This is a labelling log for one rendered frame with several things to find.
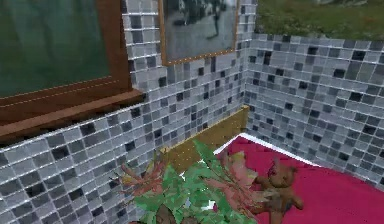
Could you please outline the framed grey wall picture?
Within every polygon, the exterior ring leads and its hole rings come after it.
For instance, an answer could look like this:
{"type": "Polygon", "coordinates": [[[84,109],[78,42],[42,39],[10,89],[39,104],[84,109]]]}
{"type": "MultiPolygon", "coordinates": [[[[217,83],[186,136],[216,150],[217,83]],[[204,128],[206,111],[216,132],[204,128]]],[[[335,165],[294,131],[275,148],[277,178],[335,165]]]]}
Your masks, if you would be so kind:
{"type": "Polygon", "coordinates": [[[235,50],[240,0],[158,0],[163,66],[235,50]]]}

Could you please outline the bed with red cover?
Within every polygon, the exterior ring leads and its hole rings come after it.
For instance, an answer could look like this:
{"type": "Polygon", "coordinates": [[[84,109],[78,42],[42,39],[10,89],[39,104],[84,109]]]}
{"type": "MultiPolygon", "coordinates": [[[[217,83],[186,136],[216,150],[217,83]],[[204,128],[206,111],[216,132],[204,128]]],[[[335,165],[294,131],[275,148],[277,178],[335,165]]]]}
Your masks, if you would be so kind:
{"type": "Polygon", "coordinates": [[[221,151],[245,151],[246,165],[264,174],[277,158],[298,169],[293,188],[303,199],[304,208],[291,208],[282,224],[384,224],[384,191],[348,174],[305,160],[268,142],[244,133],[249,108],[200,131],[198,134],[162,151],[180,172],[200,159],[193,141],[221,151]]]}

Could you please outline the brown framed window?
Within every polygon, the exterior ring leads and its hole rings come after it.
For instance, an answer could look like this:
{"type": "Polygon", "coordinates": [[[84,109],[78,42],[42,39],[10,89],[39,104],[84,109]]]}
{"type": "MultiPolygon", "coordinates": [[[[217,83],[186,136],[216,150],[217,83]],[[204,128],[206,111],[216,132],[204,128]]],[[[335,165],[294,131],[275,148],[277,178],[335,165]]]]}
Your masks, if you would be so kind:
{"type": "Polygon", "coordinates": [[[0,146],[142,101],[122,0],[0,0],[0,146]]]}

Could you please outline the brown teddy bear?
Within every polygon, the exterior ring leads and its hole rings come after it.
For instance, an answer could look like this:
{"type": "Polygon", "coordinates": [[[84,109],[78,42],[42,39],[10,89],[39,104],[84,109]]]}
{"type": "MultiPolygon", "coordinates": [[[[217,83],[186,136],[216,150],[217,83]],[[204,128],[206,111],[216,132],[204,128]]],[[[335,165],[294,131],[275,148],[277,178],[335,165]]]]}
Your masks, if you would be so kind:
{"type": "Polygon", "coordinates": [[[271,192],[267,202],[262,202],[259,207],[251,207],[253,215],[267,212],[269,224],[282,224],[286,212],[295,206],[302,210],[303,200],[294,192],[292,185],[297,169],[293,166],[282,164],[278,159],[273,161],[266,176],[257,176],[253,185],[259,185],[263,193],[271,192]]]}

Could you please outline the green and red house plant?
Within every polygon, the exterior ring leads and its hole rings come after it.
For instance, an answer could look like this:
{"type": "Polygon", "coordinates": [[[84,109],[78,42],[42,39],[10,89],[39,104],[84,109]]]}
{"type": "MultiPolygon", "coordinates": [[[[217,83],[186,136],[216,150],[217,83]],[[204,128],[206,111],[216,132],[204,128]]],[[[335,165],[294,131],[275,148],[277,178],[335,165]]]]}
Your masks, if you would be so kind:
{"type": "Polygon", "coordinates": [[[246,155],[216,155],[199,141],[194,148],[201,160],[181,174],[163,158],[152,160],[141,175],[121,166],[113,181],[144,210],[129,224],[257,224],[252,210],[269,197],[252,189],[257,173],[246,167],[246,155]]]}

